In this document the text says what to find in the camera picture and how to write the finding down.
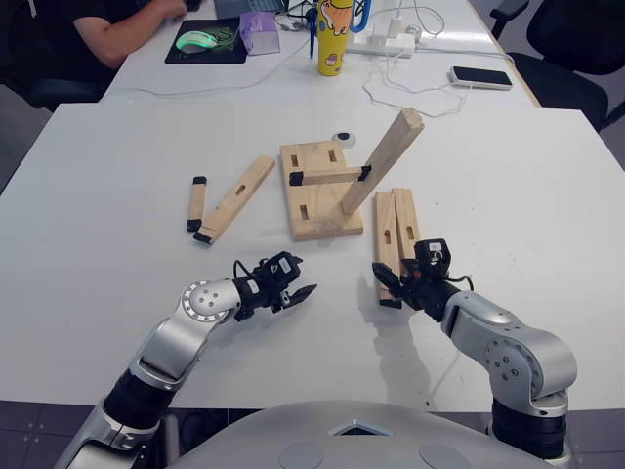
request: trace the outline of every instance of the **power strip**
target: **power strip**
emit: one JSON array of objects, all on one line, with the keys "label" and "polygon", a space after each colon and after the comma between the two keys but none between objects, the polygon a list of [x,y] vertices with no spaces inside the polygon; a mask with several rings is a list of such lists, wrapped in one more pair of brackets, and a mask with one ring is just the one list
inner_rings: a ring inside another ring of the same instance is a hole
[{"label": "power strip", "polygon": [[393,39],[365,30],[359,34],[350,35],[347,51],[356,54],[410,58],[414,54],[414,46],[412,34],[401,32],[396,39]]}]

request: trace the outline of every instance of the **mouse pad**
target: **mouse pad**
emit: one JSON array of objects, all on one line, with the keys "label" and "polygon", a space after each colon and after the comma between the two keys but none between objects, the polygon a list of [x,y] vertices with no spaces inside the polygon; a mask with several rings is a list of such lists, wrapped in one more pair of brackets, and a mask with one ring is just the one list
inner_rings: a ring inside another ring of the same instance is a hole
[{"label": "mouse pad", "polygon": [[[243,64],[247,51],[238,31],[238,18],[229,20],[187,20],[183,21],[176,34],[166,64]],[[217,47],[204,52],[185,54],[176,48],[176,41],[188,31],[203,31],[217,38]]]}]

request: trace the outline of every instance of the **wooden piece with slot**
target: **wooden piece with slot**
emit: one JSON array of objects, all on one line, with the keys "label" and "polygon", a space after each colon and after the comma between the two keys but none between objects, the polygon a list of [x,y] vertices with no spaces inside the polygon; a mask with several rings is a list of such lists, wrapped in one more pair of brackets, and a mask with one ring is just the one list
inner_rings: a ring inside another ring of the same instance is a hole
[{"label": "wooden piece with slot", "polygon": [[421,116],[415,109],[402,109],[399,112],[365,163],[365,166],[371,166],[371,173],[363,182],[352,184],[343,196],[341,200],[343,213],[350,215],[357,210],[423,128]]},{"label": "wooden piece with slot", "polygon": [[363,231],[360,211],[356,210],[352,215],[345,215],[341,210],[341,197],[350,183],[289,186],[289,176],[294,171],[346,169],[345,157],[339,142],[285,145],[280,153],[293,239],[302,241],[331,236],[360,235]]},{"label": "wooden piece with slot", "polygon": [[[396,206],[392,193],[376,192],[375,199],[375,260],[383,262],[399,275],[399,250],[397,246]],[[389,289],[378,282],[378,295],[382,306],[401,308]]]},{"label": "wooden piece with slot", "polygon": [[353,183],[364,181],[371,166],[359,168],[317,169],[293,171],[289,175],[289,186],[314,186],[316,184]]},{"label": "wooden piece with slot", "polygon": [[259,156],[220,204],[209,213],[202,227],[193,237],[210,244],[215,242],[265,180],[274,165],[275,159],[268,156]]},{"label": "wooden piece with slot", "polygon": [[202,226],[204,199],[206,198],[206,177],[195,176],[191,186],[191,201],[188,205],[187,231],[196,232]]},{"label": "wooden piece with slot", "polygon": [[414,243],[421,238],[410,189],[393,189],[399,241],[399,259],[414,259]]}]

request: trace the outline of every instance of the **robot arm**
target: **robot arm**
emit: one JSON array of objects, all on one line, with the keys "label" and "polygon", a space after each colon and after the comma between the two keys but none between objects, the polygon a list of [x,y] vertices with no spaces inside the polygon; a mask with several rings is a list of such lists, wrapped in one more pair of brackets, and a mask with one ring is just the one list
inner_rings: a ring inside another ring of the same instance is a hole
[{"label": "robot arm", "polygon": [[[235,263],[235,278],[189,285],[176,312],[149,335],[113,390],[65,449],[56,469],[129,468],[158,430],[159,420],[201,359],[206,340],[224,322],[246,320],[260,307],[274,313],[304,301],[309,285],[289,295],[302,262],[288,252],[261,261],[252,272]],[[236,266],[245,272],[236,276]]]},{"label": "robot arm", "polygon": [[395,298],[440,322],[465,355],[488,371],[493,394],[492,431],[501,441],[543,459],[564,453],[566,388],[577,374],[575,357],[555,335],[523,324],[473,291],[460,291],[447,271],[444,239],[419,241],[416,259],[402,260],[398,278],[374,264],[376,278]]}]

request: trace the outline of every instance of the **black shirt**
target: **black shirt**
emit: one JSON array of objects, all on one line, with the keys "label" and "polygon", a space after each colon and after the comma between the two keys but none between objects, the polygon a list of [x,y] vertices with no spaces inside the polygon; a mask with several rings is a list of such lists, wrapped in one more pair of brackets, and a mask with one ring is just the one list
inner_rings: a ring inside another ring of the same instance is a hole
[{"label": "black shirt", "polygon": [[138,11],[135,0],[38,0],[35,6],[56,56],[54,74],[107,86],[115,70],[93,55],[73,22],[85,17],[103,18],[111,24],[126,20]]}]

